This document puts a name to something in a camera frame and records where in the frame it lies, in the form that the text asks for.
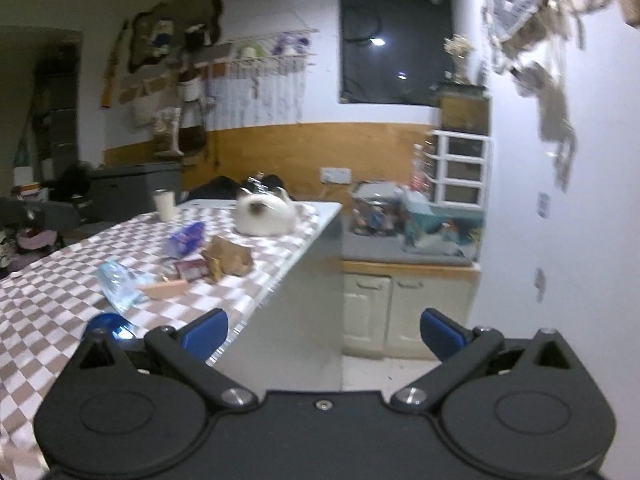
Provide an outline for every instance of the checkered tablecloth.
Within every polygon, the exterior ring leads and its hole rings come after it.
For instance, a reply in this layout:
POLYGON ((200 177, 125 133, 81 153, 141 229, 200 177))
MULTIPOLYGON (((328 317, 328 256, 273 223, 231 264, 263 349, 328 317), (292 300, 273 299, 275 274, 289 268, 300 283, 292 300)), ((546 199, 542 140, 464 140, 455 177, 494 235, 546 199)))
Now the checkered tablecloth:
POLYGON ((287 260, 304 250, 319 228, 313 207, 298 204, 296 230, 286 236, 243 237, 230 210, 185 208, 171 222, 143 214, 37 261, 0 282, 0 445, 36 446, 32 420, 56 376, 78 346, 87 320, 108 306, 94 272, 113 259, 130 269, 160 275, 167 237, 201 221, 207 237, 219 235, 252 248, 254 270, 219 283, 194 282, 166 301, 146 300, 125 317, 142 335, 160 325, 180 328, 217 307, 250 315, 257 298, 274 286, 287 260))

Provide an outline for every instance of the cup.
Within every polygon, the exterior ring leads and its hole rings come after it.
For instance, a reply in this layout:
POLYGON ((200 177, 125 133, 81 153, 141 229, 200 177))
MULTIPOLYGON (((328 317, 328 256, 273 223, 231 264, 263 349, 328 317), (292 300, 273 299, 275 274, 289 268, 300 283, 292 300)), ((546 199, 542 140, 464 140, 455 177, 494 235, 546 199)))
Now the cup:
POLYGON ((166 189, 156 189, 154 191, 154 202, 156 210, 163 222, 168 222, 175 217, 175 195, 173 191, 166 189))

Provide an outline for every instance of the floor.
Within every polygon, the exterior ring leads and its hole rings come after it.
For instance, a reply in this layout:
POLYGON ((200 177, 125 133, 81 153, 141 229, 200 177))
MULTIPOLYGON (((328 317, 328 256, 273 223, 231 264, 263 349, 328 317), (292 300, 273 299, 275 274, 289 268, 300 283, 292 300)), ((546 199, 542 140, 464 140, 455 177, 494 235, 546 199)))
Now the floor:
POLYGON ((393 393, 439 364, 439 361, 389 358, 373 360, 343 356, 343 389, 380 390, 385 399, 389 400, 393 393))

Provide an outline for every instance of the gray countertop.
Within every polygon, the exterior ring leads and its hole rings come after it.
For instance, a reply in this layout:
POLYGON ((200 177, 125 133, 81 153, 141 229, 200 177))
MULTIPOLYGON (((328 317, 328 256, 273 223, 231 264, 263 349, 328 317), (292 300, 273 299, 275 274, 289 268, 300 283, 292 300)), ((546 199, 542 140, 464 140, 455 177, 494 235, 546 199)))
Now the gray countertop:
POLYGON ((342 259, 385 264, 420 264, 470 267, 471 260, 456 256, 406 253, 402 235, 397 237, 360 236, 350 230, 351 218, 342 217, 342 259))

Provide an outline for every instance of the wooden backsplash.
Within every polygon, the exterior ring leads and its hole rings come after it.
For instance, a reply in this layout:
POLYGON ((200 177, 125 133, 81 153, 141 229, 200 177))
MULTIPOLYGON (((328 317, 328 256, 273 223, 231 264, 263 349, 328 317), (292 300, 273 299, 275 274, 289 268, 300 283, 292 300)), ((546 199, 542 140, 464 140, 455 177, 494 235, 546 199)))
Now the wooden backsplash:
MULTIPOLYGON (((237 181, 259 171, 277 174, 296 198, 348 204, 348 186, 324 189, 320 168, 350 168, 353 180, 385 179, 407 183, 415 143, 431 130, 426 124, 305 123, 255 126, 217 132, 220 166, 214 167, 214 135, 209 157, 182 172, 184 189, 194 189, 224 174, 237 181)), ((154 160, 153 144, 141 142, 106 150, 105 164, 120 166, 154 160)))

